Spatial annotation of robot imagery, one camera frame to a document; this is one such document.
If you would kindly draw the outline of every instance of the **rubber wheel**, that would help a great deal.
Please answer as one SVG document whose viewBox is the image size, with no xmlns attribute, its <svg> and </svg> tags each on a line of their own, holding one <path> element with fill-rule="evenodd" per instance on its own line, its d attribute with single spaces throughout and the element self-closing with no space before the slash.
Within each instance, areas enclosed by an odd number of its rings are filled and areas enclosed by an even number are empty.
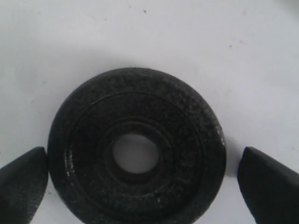
<svg viewBox="0 0 299 224">
<path fill-rule="evenodd" d="M 143 174 L 120 168 L 112 145 L 140 134 L 159 149 Z M 190 86 L 163 72 L 124 68 L 78 87 L 53 122 L 50 174 L 86 224 L 190 224 L 214 200 L 225 172 L 219 122 Z"/>
</svg>

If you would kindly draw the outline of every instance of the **black rubber piece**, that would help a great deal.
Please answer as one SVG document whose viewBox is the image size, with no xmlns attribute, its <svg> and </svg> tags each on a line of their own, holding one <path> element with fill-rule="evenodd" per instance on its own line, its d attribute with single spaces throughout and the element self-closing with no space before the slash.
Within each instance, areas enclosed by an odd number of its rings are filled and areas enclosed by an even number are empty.
<svg viewBox="0 0 299 224">
<path fill-rule="evenodd" d="M 48 183 L 43 147 L 37 147 L 0 169 L 0 224 L 29 224 Z"/>
<path fill-rule="evenodd" d="M 244 200 L 258 224 L 299 224 L 299 174 L 247 147 L 238 171 Z"/>
<path fill-rule="evenodd" d="M 159 148 L 153 170 L 122 170 L 111 147 L 141 134 Z M 76 89 L 53 122 L 50 174 L 86 224 L 190 224 L 214 200 L 226 150 L 212 109 L 190 86 L 138 68 L 106 72 Z"/>
</svg>

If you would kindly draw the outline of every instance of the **center hole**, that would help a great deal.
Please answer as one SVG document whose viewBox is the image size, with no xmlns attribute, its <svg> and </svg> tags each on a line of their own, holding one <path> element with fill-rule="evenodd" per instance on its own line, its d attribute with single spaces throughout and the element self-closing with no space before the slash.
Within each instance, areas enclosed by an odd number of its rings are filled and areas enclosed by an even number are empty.
<svg viewBox="0 0 299 224">
<path fill-rule="evenodd" d="M 156 145 L 138 134 L 126 134 L 113 146 L 116 163 L 125 171 L 141 174 L 152 170 L 159 160 Z"/>
</svg>

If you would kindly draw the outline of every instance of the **black object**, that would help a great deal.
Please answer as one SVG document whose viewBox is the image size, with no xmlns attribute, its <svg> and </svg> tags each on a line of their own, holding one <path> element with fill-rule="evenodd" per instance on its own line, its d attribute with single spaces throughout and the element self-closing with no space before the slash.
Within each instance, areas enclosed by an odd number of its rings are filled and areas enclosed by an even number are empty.
<svg viewBox="0 0 299 224">
<path fill-rule="evenodd" d="M 238 182 L 258 224 L 299 224 L 299 174 L 247 147 L 239 166 Z"/>
<path fill-rule="evenodd" d="M 0 169 L 0 224 L 30 223 L 47 183 L 47 159 L 42 147 Z"/>
<path fill-rule="evenodd" d="M 145 174 L 122 170 L 111 147 L 141 134 L 160 150 Z M 68 208 L 87 224 L 190 224 L 214 200 L 226 166 L 212 109 L 168 74 L 127 68 L 76 89 L 53 122 L 50 174 Z"/>
</svg>

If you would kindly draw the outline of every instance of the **white background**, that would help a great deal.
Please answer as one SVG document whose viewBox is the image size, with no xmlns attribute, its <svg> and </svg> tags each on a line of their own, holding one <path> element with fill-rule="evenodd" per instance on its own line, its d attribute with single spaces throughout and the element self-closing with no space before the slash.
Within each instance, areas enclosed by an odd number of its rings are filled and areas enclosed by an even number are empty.
<svg viewBox="0 0 299 224">
<path fill-rule="evenodd" d="M 245 146 L 299 172 L 297 0 L 0 0 L 0 166 L 46 146 L 63 100 L 110 69 L 170 73 L 195 88 L 228 143 L 201 224 L 253 224 L 235 173 Z M 79 224 L 52 184 L 32 224 Z"/>
</svg>

